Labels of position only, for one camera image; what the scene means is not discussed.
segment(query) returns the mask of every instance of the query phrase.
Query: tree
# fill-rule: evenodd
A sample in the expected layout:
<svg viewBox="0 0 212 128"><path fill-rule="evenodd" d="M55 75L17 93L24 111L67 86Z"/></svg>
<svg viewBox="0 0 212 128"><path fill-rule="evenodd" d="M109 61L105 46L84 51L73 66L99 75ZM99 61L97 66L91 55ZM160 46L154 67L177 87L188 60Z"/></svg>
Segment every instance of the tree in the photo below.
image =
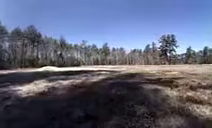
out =
<svg viewBox="0 0 212 128"><path fill-rule="evenodd" d="M185 64L195 64L196 63L196 52L192 50L191 46L186 49L185 53Z"/></svg>
<svg viewBox="0 0 212 128"><path fill-rule="evenodd" d="M209 63L208 56L209 56L209 47L205 46L203 48L203 51L202 51L202 59L203 59L203 63L204 64L208 64Z"/></svg>
<svg viewBox="0 0 212 128"><path fill-rule="evenodd" d="M25 55L25 41L23 31L17 27L10 33L9 39L10 63L14 67L23 67Z"/></svg>
<svg viewBox="0 0 212 128"><path fill-rule="evenodd" d="M100 51L101 51L101 64L107 65L108 56L110 55L110 48L108 46L108 43L104 43Z"/></svg>
<svg viewBox="0 0 212 128"><path fill-rule="evenodd" d="M160 56L164 60L165 64L171 64L172 57L176 54L176 48L178 48L177 40L174 34L167 34L161 36L159 50Z"/></svg>
<svg viewBox="0 0 212 128"><path fill-rule="evenodd" d="M0 68L5 68L7 64L7 46L8 30L0 22Z"/></svg>
<svg viewBox="0 0 212 128"><path fill-rule="evenodd" d="M39 46L42 43L42 34L35 28L35 26L31 25L28 26L24 30L24 37L31 47L30 50L30 57L28 59L27 65L38 66L39 61Z"/></svg>

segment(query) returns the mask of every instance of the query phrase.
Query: ground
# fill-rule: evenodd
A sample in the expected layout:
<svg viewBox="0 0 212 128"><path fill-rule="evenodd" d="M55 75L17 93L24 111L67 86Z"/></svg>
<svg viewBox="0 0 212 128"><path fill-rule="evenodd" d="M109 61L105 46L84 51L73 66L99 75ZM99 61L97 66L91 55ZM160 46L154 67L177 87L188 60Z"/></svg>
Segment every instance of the ground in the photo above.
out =
<svg viewBox="0 0 212 128"><path fill-rule="evenodd" d="M212 128L212 65L0 71L0 128Z"/></svg>

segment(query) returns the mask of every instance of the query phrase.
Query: sky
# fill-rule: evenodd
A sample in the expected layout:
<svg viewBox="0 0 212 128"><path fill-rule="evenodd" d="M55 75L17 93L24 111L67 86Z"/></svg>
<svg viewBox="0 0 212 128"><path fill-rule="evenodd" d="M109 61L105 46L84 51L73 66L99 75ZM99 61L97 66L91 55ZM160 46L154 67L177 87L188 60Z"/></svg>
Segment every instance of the sky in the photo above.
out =
<svg viewBox="0 0 212 128"><path fill-rule="evenodd" d="M178 52L212 47L212 0L0 0L9 30L35 25L68 42L87 40L127 50L175 34Z"/></svg>

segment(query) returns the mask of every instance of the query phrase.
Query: treeline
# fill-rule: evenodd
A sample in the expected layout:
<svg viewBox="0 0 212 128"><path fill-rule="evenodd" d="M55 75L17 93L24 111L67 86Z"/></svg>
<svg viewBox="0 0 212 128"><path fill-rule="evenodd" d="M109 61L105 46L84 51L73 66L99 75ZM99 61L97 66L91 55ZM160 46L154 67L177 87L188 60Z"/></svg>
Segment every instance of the treeline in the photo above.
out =
<svg viewBox="0 0 212 128"><path fill-rule="evenodd" d="M188 47L186 53L177 54L177 42L175 35L165 34L158 44L152 42L144 49L127 52L122 47L110 48L107 43L100 48L85 40L71 44L63 37L44 36L33 25L8 31L0 22L0 69L47 65L212 64L212 48L206 46L196 52Z"/></svg>

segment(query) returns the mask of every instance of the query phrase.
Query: dry grass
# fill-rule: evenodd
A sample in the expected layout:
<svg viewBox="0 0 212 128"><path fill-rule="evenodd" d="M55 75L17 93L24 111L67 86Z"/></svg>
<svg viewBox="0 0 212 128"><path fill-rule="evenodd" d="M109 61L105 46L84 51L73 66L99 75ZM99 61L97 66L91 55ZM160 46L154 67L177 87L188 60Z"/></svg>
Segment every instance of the dry grass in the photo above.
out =
<svg viewBox="0 0 212 128"><path fill-rule="evenodd" d="M212 65L0 71L0 128L212 128Z"/></svg>

